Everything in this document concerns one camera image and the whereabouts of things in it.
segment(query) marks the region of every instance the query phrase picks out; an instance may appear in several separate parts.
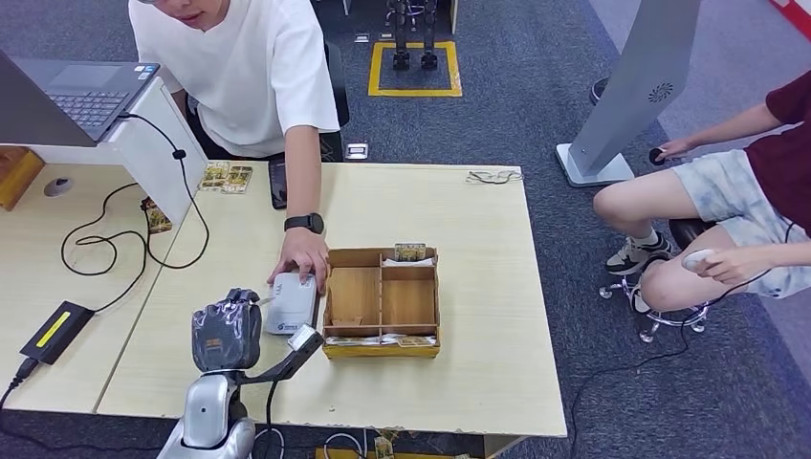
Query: game controller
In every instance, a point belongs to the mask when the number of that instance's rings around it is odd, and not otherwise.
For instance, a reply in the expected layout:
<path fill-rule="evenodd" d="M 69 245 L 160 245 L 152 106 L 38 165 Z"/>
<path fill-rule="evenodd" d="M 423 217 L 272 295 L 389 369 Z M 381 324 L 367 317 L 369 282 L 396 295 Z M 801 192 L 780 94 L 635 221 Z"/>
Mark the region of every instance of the game controller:
<path fill-rule="evenodd" d="M 665 153 L 665 150 L 656 147 L 650 150 L 650 152 L 647 154 L 647 158 L 650 160 L 651 163 L 653 163 L 653 165 L 662 165 L 665 163 L 665 160 L 664 159 L 657 160 L 657 158 L 659 158 L 659 155 L 661 155 L 662 153 Z"/>
<path fill-rule="evenodd" d="M 713 254 L 715 254 L 713 249 L 694 251 L 693 253 L 682 258 L 682 267 L 687 271 L 695 273 L 695 269 L 698 267 L 698 265 L 704 261 L 705 258 Z"/>

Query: knee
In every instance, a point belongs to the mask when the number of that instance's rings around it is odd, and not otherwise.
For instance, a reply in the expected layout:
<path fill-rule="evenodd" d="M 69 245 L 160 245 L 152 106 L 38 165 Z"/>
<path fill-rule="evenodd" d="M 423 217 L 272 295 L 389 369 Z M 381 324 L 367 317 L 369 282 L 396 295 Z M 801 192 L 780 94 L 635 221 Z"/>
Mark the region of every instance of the knee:
<path fill-rule="evenodd" d="M 631 207 L 624 195 L 621 184 L 603 188 L 594 196 L 594 211 L 605 221 L 630 220 Z"/>
<path fill-rule="evenodd" d="M 690 299 L 679 288 L 675 273 L 671 273 L 674 263 L 670 260 L 651 266 L 643 274 L 642 300 L 652 310 L 660 313 L 680 311 L 691 306 Z"/>

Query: black smartwatch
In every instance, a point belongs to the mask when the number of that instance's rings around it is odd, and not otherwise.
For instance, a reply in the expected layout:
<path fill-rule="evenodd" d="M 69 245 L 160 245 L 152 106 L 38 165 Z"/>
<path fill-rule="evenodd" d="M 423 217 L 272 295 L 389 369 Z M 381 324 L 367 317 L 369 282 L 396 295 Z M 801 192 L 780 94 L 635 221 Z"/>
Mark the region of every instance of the black smartwatch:
<path fill-rule="evenodd" d="M 290 217 L 284 221 L 284 230 L 286 231 L 290 228 L 306 228 L 315 234 L 321 234 L 324 232 L 324 219 L 317 213 L 302 215 L 300 217 Z"/>

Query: sock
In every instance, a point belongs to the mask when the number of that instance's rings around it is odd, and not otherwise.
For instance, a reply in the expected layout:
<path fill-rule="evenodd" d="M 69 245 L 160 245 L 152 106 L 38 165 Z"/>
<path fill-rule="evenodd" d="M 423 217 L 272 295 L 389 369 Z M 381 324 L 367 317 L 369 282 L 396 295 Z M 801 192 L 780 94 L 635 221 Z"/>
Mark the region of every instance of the sock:
<path fill-rule="evenodd" d="M 653 230 L 653 227 L 650 228 L 650 234 L 647 237 L 643 237 L 642 239 L 632 237 L 633 241 L 640 246 L 653 246 L 657 242 L 659 242 L 659 234 Z"/>

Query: black cable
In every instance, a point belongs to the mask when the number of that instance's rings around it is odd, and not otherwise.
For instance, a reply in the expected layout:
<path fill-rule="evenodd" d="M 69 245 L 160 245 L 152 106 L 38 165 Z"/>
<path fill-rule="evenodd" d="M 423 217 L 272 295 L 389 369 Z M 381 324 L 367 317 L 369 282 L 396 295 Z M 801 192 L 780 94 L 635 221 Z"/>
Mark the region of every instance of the black cable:
<path fill-rule="evenodd" d="M 95 445 L 68 445 L 64 447 L 53 447 L 48 445 L 47 443 L 33 438 L 30 435 L 26 435 L 24 433 L 17 433 L 14 431 L 9 430 L 6 426 L 3 425 L 3 406 L 6 404 L 6 399 L 9 397 L 11 392 L 16 389 L 23 381 L 25 381 L 33 372 L 33 370 L 39 365 L 39 362 L 32 358 L 27 358 L 23 361 L 20 365 L 19 369 L 17 370 L 16 376 L 14 376 L 13 380 L 11 380 L 11 384 L 9 384 L 9 388 L 6 389 L 6 392 L 3 394 L 3 397 L 0 398 L 0 432 L 4 434 L 16 438 L 18 440 L 23 440 L 34 445 L 37 445 L 40 448 L 46 449 L 47 451 L 66 451 L 71 449 L 91 449 L 97 452 L 124 452 L 124 451 L 158 451 L 163 449 L 163 446 L 155 447 L 155 448 L 144 448 L 144 447 L 124 447 L 124 448 L 104 448 L 104 447 L 97 447 Z"/>
<path fill-rule="evenodd" d="M 134 235 L 134 236 L 138 237 L 139 239 L 141 239 L 141 243 L 143 244 L 144 252 L 143 252 L 143 259 L 142 259 L 142 263 L 141 263 L 141 270 L 139 271 L 138 275 L 135 276 L 135 278 L 132 280 L 132 282 L 130 282 L 130 284 L 127 286 L 127 288 L 124 289 L 124 291 L 121 292 L 120 295 L 116 296 L 113 300 L 109 301 L 108 303 L 101 306 L 100 308 L 97 308 L 97 309 L 93 310 L 96 313 L 100 313 L 100 312 L 106 310 L 107 308 L 113 306 L 117 302 L 119 302 L 125 295 L 127 295 L 133 289 L 133 287 L 135 287 L 135 284 L 137 284 L 138 281 L 141 280 L 141 277 L 143 276 L 143 273 L 146 271 L 146 240 L 143 239 L 143 236 L 139 232 L 131 230 L 131 229 L 126 230 L 126 231 L 122 231 L 122 232 L 118 232 L 116 234 L 113 234 L 112 236 L 92 235 L 92 236 L 84 236 L 84 237 L 81 237 L 81 238 L 77 239 L 77 241 L 74 243 L 77 246 L 92 246 L 94 244 L 100 244 L 100 243 L 103 242 L 103 243 L 109 245 L 113 249 L 113 259 L 110 261 L 110 264 L 107 266 L 107 268 L 105 268 L 105 269 L 103 269 L 101 271 L 95 271 L 95 272 L 90 272 L 90 273 L 79 271 L 79 270 L 77 270 L 76 268 L 74 268 L 73 266 L 71 266 L 68 263 L 68 260 L 65 257 L 65 247 L 68 244 L 68 240 L 70 240 L 71 236 L 73 236 L 77 231 L 83 230 L 83 229 L 85 229 L 87 227 L 90 227 L 90 226 L 93 226 L 96 223 L 98 223 L 99 221 L 101 221 L 102 218 L 104 218 L 104 216 L 107 214 L 107 203 L 110 202 L 110 199 L 113 196 L 115 196 L 117 193 L 119 193 L 119 192 L 121 192 L 121 191 L 123 191 L 123 190 L 125 190 L 125 189 L 127 189 L 127 188 L 129 188 L 131 186 L 135 186 L 135 185 L 137 185 L 137 184 L 129 184 L 129 185 L 120 186 L 120 187 L 114 189 L 112 192 L 110 192 L 104 198 L 104 202 L 101 204 L 101 215 L 99 215 L 99 218 L 97 218 L 96 220 L 93 220 L 92 222 L 85 223 L 84 225 L 80 225 L 80 226 L 78 226 L 78 227 L 76 227 L 74 229 L 71 229 L 71 231 L 68 232 L 68 234 L 65 236 L 65 238 L 62 239 L 62 245 L 61 245 L 61 248 L 59 249 L 59 256 L 62 259 L 62 264 L 65 265 L 65 268 L 67 268 L 70 272 L 78 274 L 78 275 L 82 275 L 82 276 L 88 276 L 88 277 L 107 274 L 116 265 L 116 261 L 119 259 L 119 249 L 113 243 L 114 239 L 116 239 L 118 237 L 121 237 L 121 236 L 124 236 L 124 235 L 127 235 L 127 234 Z M 148 217 L 146 217 L 146 229 L 147 229 L 147 233 L 148 233 L 148 231 L 149 231 L 149 219 L 148 219 Z"/>
<path fill-rule="evenodd" d="M 188 195 L 188 199 L 191 201 L 191 205 L 194 206 L 194 211 L 197 213 L 197 216 L 200 218 L 200 222 L 203 223 L 203 228 L 206 230 L 206 239 L 203 241 L 203 248 L 201 248 L 200 252 L 197 254 L 197 256 L 195 256 L 188 263 L 185 263 L 184 265 L 179 265 L 179 266 L 169 265 L 169 264 L 159 260 L 158 257 L 156 257 L 152 253 L 152 247 L 151 247 L 152 235 L 149 233 L 149 231 L 147 231 L 146 232 L 146 252 L 149 254 L 149 257 L 152 258 L 153 261 L 155 261 L 155 263 L 158 263 L 159 265 L 161 265 L 164 268 L 168 268 L 170 270 L 184 270 L 184 269 L 188 268 L 189 266 L 197 263 L 200 260 L 200 258 L 203 257 L 203 254 L 206 252 L 206 249 L 208 248 L 208 240 L 210 239 L 210 236 L 211 236 L 210 231 L 208 230 L 208 223 L 206 223 L 206 219 L 203 218 L 203 213 L 200 212 L 200 208 L 197 207 L 197 202 L 194 201 L 194 197 L 191 194 L 191 187 L 188 185 L 188 177 L 186 176 L 186 165 L 183 162 L 183 158 L 186 156 L 186 152 L 184 150 L 178 149 L 177 146 L 175 145 L 175 143 L 172 141 L 172 139 L 170 139 L 169 136 L 167 136 L 167 134 L 160 127 L 155 125 L 155 123 L 153 123 L 152 121 L 142 117 L 141 115 L 138 115 L 138 114 L 135 114 L 135 113 L 122 113 L 121 115 L 119 115 L 119 118 L 121 118 L 123 120 L 129 120 L 129 119 L 142 120 L 143 122 L 145 122 L 145 123 L 149 124 L 150 126 L 152 126 L 153 129 L 158 131 L 164 137 L 164 139 L 166 139 L 166 141 L 172 147 L 172 156 L 174 156 L 175 159 L 177 159 L 180 162 L 181 172 L 183 173 L 183 185 L 186 187 L 186 194 Z"/>
<path fill-rule="evenodd" d="M 268 442 L 267 442 L 268 445 L 267 445 L 267 447 L 265 449 L 265 456 L 264 456 L 265 459 L 268 459 L 268 455 L 271 453 L 271 448 L 274 445 L 274 436 L 273 436 L 273 432 L 272 432 L 273 426 L 271 424 L 271 404 L 273 403 L 273 400 L 274 400 L 274 393 L 276 392 L 276 385 L 277 384 L 278 384 L 278 381 L 274 381 L 273 383 L 271 383 L 271 391 L 268 392 L 268 400 L 265 402 L 265 424 L 267 425 L 267 430 L 265 431 L 264 435 L 269 438 Z M 296 446 L 280 445 L 280 446 L 282 448 L 284 448 L 284 449 L 313 449 L 313 448 L 323 448 L 324 444 L 320 444 L 320 445 L 296 445 Z M 361 458 L 361 459 L 366 459 L 366 458 L 364 458 L 363 456 L 361 456 L 359 454 L 358 454 L 358 457 Z"/>
<path fill-rule="evenodd" d="M 61 244 L 61 247 L 60 247 L 60 250 L 59 250 L 59 256 L 60 256 L 60 258 L 62 260 L 62 264 L 65 265 L 65 267 L 70 272 L 78 274 L 78 275 L 82 275 L 82 276 L 97 276 L 97 275 L 103 275 L 103 274 L 109 273 L 113 269 L 113 267 L 115 267 L 116 261 L 118 261 L 118 259 L 119 259 L 119 250 L 118 250 L 118 247 L 116 247 L 116 244 L 113 242 L 114 239 L 129 234 L 129 235 L 134 235 L 134 236 L 138 237 L 141 240 L 141 243 L 143 245 L 143 258 L 142 258 L 142 263 L 141 263 L 141 270 L 139 271 L 138 275 L 133 279 L 132 282 L 130 282 L 130 284 L 127 286 L 127 288 L 124 289 L 124 291 L 120 295 L 116 296 L 113 300 L 109 301 L 108 303 L 101 306 L 100 308 L 95 309 L 94 310 L 95 313 L 101 313 L 101 312 L 105 311 L 106 309 L 110 308 L 111 306 L 113 306 L 114 304 L 119 302 L 125 295 L 127 295 L 133 289 L 133 287 L 135 287 L 135 285 L 138 283 L 138 281 L 141 280 L 141 278 L 143 277 L 143 273 L 146 271 L 146 259 L 147 259 L 147 257 L 151 257 L 156 263 L 163 266 L 164 268 L 169 268 L 169 269 L 172 269 L 172 270 L 181 270 L 181 269 L 184 269 L 184 268 L 188 268 L 189 266 L 193 265 L 198 260 L 200 260 L 200 258 L 203 256 L 203 253 L 206 251 L 206 248 L 208 247 L 208 239 L 209 239 L 208 224 L 206 223 L 206 220 L 203 218 L 203 214 L 200 212 L 200 209 L 197 207 L 197 203 L 194 201 L 194 197 L 191 194 L 191 188 L 188 185 L 188 177 L 186 176 L 186 165 L 183 162 L 183 158 L 186 157 L 186 152 L 184 150 L 178 149 L 177 146 L 175 146 L 175 143 L 172 141 L 172 139 L 170 139 L 167 136 L 167 134 L 160 127 L 155 125 L 152 121 L 150 121 L 150 120 L 148 120 L 148 119 L 146 119 L 146 118 L 144 118 L 144 117 L 142 117 L 140 115 L 130 114 L 130 113 L 123 113 L 123 114 L 121 114 L 119 116 L 119 118 L 122 118 L 122 119 L 136 118 L 136 119 L 139 119 L 139 120 L 143 120 L 144 122 L 146 122 L 147 124 L 152 126 L 153 129 L 158 131 L 164 137 L 164 139 L 166 139 L 166 141 L 169 143 L 169 145 L 171 145 L 171 147 L 172 147 L 172 157 L 174 159 L 178 160 L 178 162 L 180 162 L 180 168 L 181 168 L 181 172 L 183 174 L 183 184 L 186 187 L 186 194 L 188 195 L 188 199 L 191 200 L 191 203 L 194 206 L 194 209 L 197 212 L 197 215 L 200 217 L 200 220 L 203 222 L 203 227 L 206 229 L 206 241 L 203 243 L 203 248 L 200 250 L 200 253 L 193 260 L 186 263 L 185 265 L 172 266 L 172 265 L 165 264 L 164 262 L 157 259 L 157 257 L 152 253 L 152 250 L 149 247 L 149 242 L 151 240 L 150 239 L 150 233 L 149 233 L 149 215 L 146 212 L 146 207 L 142 206 L 141 210 L 143 212 L 144 221 L 146 222 L 146 238 L 144 238 L 139 232 L 137 232 L 135 230 L 132 230 L 132 229 L 129 229 L 129 230 L 126 230 L 126 231 L 121 231 L 121 232 L 118 232 L 118 233 L 113 234 L 111 236 L 90 235 L 90 236 L 81 237 L 81 238 L 77 239 L 77 241 L 74 243 L 76 246 L 82 247 L 82 246 L 91 246 L 91 245 L 95 245 L 95 244 L 105 243 L 108 246 L 110 246 L 110 248 L 113 250 L 113 259 L 110 261 L 110 264 L 105 269 L 100 270 L 100 271 L 87 273 L 87 272 L 82 272 L 82 271 L 77 270 L 76 268 L 74 268 L 73 266 L 71 266 L 68 263 L 68 260 L 65 257 L 65 248 L 67 247 L 68 241 L 70 240 L 71 236 L 76 234 L 77 231 L 80 231 L 80 230 L 83 230 L 85 228 L 91 227 L 91 226 L 95 225 L 96 223 L 100 222 L 101 219 L 103 219 L 104 216 L 107 214 L 107 204 L 110 202 L 110 199 L 112 199 L 113 196 L 115 196 L 119 192 L 121 192 L 121 191 L 123 191 L 125 189 L 128 189 L 131 186 L 136 186 L 137 184 L 134 184 L 134 183 L 133 184 L 128 184 L 128 185 L 120 186 L 120 187 L 114 189 L 113 191 L 111 191 L 104 198 L 104 201 L 101 204 L 101 215 L 97 219 L 93 220 L 92 222 L 85 223 L 85 224 L 80 225 L 80 226 L 78 226 L 78 227 L 76 227 L 74 229 L 71 229 L 71 231 L 68 232 L 68 234 L 65 236 L 65 238 L 62 239 L 62 244 Z M 32 374 L 33 370 L 38 366 L 38 364 L 39 364 L 39 362 L 37 360 L 35 360 L 35 359 L 31 359 L 31 358 L 25 359 L 23 361 L 23 363 L 20 365 L 19 369 L 17 370 L 16 376 L 14 376 L 14 378 L 11 380 L 11 384 L 9 384 L 9 388 L 6 389 L 6 392 L 3 394 L 2 398 L 0 398 L 0 432 L 3 432 L 4 434 L 6 434 L 6 435 L 8 435 L 10 437 L 30 442 L 30 443 L 32 443 L 34 445 L 37 445 L 40 448 L 48 450 L 48 451 L 63 451 L 63 450 L 69 450 L 69 449 L 90 449 L 90 450 L 94 450 L 94 451 L 98 451 L 98 452 L 123 452 L 123 451 L 156 451 L 156 450 L 163 449 L 163 446 L 156 447 L 156 448 L 140 448 L 140 447 L 101 448 L 101 447 L 96 447 L 94 445 L 69 445 L 69 446 L 66 446 L 66 447 L 52 447 L 52 446 L 46 444 L 45 442 L 43 442 L 41 440 L 33 438 L 32 436 L 25 435 L 25 434 L 22 434 L 22 433 L 13 432 L 13 431 L 10 431 L 7 428 L 5 428 L 5 426 L 3 426 L 2 415 L 3 415 L 3 406 L 5 405 L 6 400 L 8 399 L 8 397 L 10 396 L 12 391 L 14 389 L 16 389 L 17 387 L 19 387 L 19 385 L 23 381 L 25 381 Z"/>
<path fill-rule="evenodd" d="M 268 400 L 265 402 L 265 424 L 267 424 L 268 433 L 265 435 L 268 436 L 268 447 L 265 449 L 265 459 L 268 459 L 268 454 L 271 453 L 271 446 L 273 445 L 273 432 L 271 432 L 271 404 L 274 402 L 274 393 L 276 392 L 276 385 L 278 381 L 274 381 L 271 383 L 271 391 L 268 392 Z"/>
<path fill-rule="evenodd" d="M 789 224 L 788 228 L 786 229 L 785 237 L 783 239 L 783 244 L 788 244 L 788 237 L 791 234 L 791 229 L 794 227 L 794 225 L 795 225 L 794 223 L 791 223 L 791 224 Z M 739 289 L 741 287 L 745 287 L 745 286 L 755 282 L 756 280 L 760 279 L 761 277 L 763 277 L 764 275 L 766 275 L 766 274 L 768 274 L 770 272 L 771 272 L 771 269 L 766 270 L 763 273 L 760 273 L 760 274 L 756 275 L 755 277 L 747 280 L 746 282 L 741 282 L 740 284 L 735 285 L 730 290 L 724 292 L 724 294 L 719 296 L 718 298 L 713 299 L 711 301 L 708 301 L 704 305 L 704 308 L 709 308 L 710 306 L 713 306 L 713 304 L 717 303 L 718 301 L 721 301 L 722 299 L 727 297 L 727 295 L 731 294 L 735 290 L 737 290 L 737 289 Z M 580 388 L 578 388 L 578 391 L 575 394 L 575 400 L 572 402 L 572 407 L 569 409 L 569 417 L 572 418 L 572 447 L 569 448 L 569 458 L 570 459 L 575 457 L 575 453 L 577 452 L 578 422 L 577 422 L 577 417 L 575 416 L 575 414 L 576 414 L 575 411 L 577 409 L 578 402 L 581 399 L 581 395 L 582 395 L 582 392 L 585 389 L 585 387 L 589 383 L 591 383 L 592 381 L 594 381 L 597 377 L 599 377 L 601 375 L 606 375 L 608 373 L 616 373 L 616 372 L 619 372 L 619 371 L 635 370 L 637 368 L 641 368 L 643 365 L 646 365 L 646 364 L 648 364 L 648 363 L 650 363 L 652 361 L 657 361 L 657 360 L 661 360 L 661 359 L 667 359 L 667 358 L 670 358 L 670 357 L 676 357 L 676 356 L 680 356 L 680 355 L 684 354 L 685 352 L 688 351 L 688 349 L 690 349 L 690 345 L 688 344 L 687 337 L 685 336 L 685 333 L 684 333 L 685 324 L 690 322 L 691 320 L 693 320 L 699 314 L 701 314 L 701 310 L 694 311 L 686 319 L 684 319 L 682 321 L 682 324 L 679 326 L 679 335 L 681 336 L 682 343 L 684 344 L 684 347 L 682 347 L 681 350 L 678 350 L 676 352 L 670 352 L 670 353 L 666 353 L 666 354 L 661 354 L 661 355 L 658 355 L 658 356 L 655 356 L 655 357 L 651 357 L 651 358 L 645 359 L 644 361 L 642 361 L 640 363 L 637 363 L 635 365 L 619 366 L 619 367 L 615 367 L 615 368 L 607 368 L 607 369 L 604 369 L 604 370 L 600 370 L 600 371 L 598 371 L 596 373 L 591 374 L 588 378 L 586 378 L 586 380 L 583 382 L 583 384 L 581 384 Z"/>

